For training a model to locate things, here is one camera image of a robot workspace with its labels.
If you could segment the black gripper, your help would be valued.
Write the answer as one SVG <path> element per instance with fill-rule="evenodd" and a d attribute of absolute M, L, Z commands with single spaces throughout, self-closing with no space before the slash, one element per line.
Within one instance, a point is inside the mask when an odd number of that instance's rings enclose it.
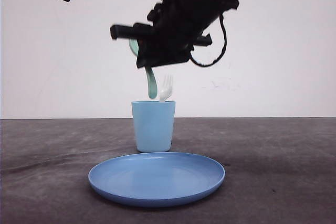
<path fill-rule="evenodd" d="M 136 67 L 159 67 L 188 62 L 191 44 L 223 12 L 236 9 L 238 0 L 161 0 L 150 11 L 151 25 L 114 24 L 112 39 L 136 39 Z"/>

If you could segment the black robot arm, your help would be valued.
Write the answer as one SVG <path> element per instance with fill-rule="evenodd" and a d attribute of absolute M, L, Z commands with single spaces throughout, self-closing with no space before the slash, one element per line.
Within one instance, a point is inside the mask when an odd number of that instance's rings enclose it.
<path fill-rule="evenodd" d="M 189 60 L 195 46 L 212 44 L 210 35 L 203 31 L 223 13 L 237 9 L 239 0 L 161 0 L 147 15 L 151 25 L 135 23 L 133 26 L 114 24 L 110 28 L 112 39 L 134 39 L 139 51 L 136 66 L 158 67 Z"/>

